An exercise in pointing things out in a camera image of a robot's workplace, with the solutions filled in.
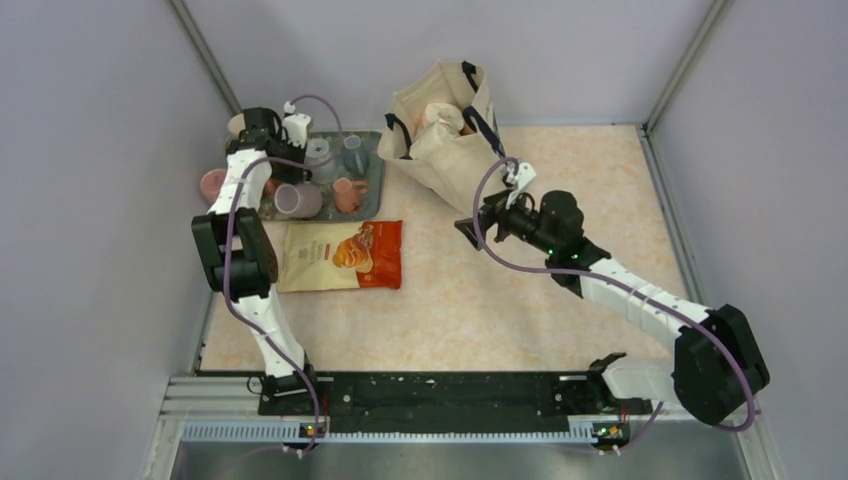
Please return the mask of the lilac mug black handle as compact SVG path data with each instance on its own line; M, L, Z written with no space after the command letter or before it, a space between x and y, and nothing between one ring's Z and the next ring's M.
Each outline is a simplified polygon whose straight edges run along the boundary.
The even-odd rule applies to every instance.
M281 184L273 195L276 210L286 218L309 219L323 207L320 188L311 183Z

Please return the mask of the beige canvas tote bag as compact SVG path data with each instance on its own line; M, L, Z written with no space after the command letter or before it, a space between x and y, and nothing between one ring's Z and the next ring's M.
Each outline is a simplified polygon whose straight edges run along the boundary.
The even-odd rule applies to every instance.
M441 124L421 129L421 114L433 102L451 103L462 111L461 133ZM464 217L471 216L484 174L505 156L485 70L468 61L438 62L393 94L384 118L378 156Z

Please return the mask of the salmon pink mug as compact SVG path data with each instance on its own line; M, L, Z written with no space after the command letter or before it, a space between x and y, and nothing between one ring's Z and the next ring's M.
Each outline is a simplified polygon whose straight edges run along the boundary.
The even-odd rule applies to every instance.
M352 214L363 205L363 198L370 190L370 184L366 180L343 177L332 184L332 190L337 210L343 214Z

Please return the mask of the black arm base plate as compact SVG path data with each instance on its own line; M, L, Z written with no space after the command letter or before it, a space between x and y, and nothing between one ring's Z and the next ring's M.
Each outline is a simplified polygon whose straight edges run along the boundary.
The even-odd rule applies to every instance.
M649 414L619 400L594 372L323 371L261 381L261 416L326 420L332 433L512 434L566 432L579 416Z

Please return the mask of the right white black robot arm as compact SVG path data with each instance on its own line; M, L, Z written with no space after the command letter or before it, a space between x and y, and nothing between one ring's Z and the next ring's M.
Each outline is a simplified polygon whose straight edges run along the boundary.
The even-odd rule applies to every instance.
M745 314L725 304L710 308L640 278L585 235L584 214L566 191L546 193L539 206L507 203L509 192L484 199L455 228L477 250L485 234L514 237L546 254L540 273L583 300L623 316L666 348L667 359L612 354L586 385L589 404L612 412L626 399L673 403L715 428L741 432L753 426L755 395L770 382Z

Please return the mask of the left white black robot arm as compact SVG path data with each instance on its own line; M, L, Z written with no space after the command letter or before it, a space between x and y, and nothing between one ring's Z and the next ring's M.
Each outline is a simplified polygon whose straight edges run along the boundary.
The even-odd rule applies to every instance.
M259 215L271 180L306 178L304 160L312 120L286 104L284 112L249 108L231 120L226 170L209 210L191 231L210 288L254 335L264 359L262 394L283 398L297 413L319 404L320 386L308 378L308 357L295 339L277 293L278 259Z

